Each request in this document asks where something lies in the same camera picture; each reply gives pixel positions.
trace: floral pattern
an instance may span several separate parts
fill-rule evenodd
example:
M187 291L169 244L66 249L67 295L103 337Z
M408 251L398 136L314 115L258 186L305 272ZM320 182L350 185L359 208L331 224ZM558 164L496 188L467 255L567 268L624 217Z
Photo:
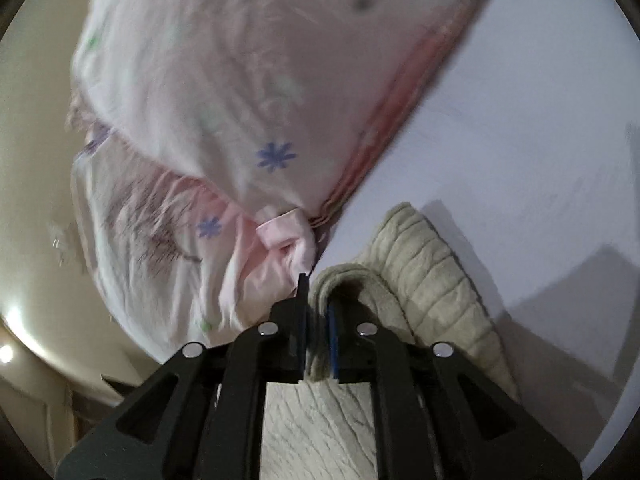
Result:
M200 222L198 225L198 238L211 238L213 236L218 236L222 231L222 224L220 223L220 218L214 216L210 220L204 220Z
M291 142L286 142L281 147L278 147L275 142L267 143L265 149L257 153L258 157L262 159L258 163L258 168L267 168L269 173L273 173L275 170L284 170L287 167L287 161L298 156L297 153L289 153L292 146Z

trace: wall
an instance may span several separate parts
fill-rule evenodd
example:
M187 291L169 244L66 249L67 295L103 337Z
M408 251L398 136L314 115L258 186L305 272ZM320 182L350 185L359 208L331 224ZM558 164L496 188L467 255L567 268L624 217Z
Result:
M81 266L58 266L47 231L74 221L70 167L83 142L64 123L87 3L26 0L0 41L0 314L56 370L114 398L100 374L139 383L150 360L110 321Z
M0 363L0 407L24 445L49 472L74 443L66 380L0 326L0 346L14 358Z

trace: ceiling light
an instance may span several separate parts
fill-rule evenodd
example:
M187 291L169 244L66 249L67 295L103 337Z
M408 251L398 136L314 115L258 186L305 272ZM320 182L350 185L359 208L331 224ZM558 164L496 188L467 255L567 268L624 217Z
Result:
M13 358L14 358L14 349L12 349L9 345L4 345L0 347L0 362L7 364Z
M20 315L20 309L18 307L14 306L9 310L9 313L6 315L6 324L9 327L9 330L11 330L11 332L13 332L20 342L29 350L38 357L46 357L44 348L29 332L27 332L27 329L24 327L24 324L22 323L22 316Z

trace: metal screw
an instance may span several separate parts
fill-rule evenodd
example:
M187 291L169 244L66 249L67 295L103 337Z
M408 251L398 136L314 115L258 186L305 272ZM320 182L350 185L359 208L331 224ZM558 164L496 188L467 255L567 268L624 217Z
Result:
M267 321L266 323L262 323L258 327L258 333L260 335L273 335L278 331L278 326L271 321Z
M453 355L453 346L449 343L436 343L433 345L433 353L436 357L451 357Z
M187 359L191 359L194 357L198 357L202 354L204 350L204 346L200 343L188 343L182 348L182 355L184 355Z
M378 332L378 327L373 323L360 323L356 327L356 330L360 335L374 335L376 332Z

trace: towel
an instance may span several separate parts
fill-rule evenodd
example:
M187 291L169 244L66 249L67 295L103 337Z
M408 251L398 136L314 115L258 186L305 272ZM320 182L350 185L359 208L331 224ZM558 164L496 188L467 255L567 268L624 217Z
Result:
M268 386L261 478L377 478L369 385L327 378L327 299L348 284L357 285L355 299L402 341L450 341L518 399L500 339L472 283L429 222L403 203L389 211L354 262L326 269L312 283L308 380Z

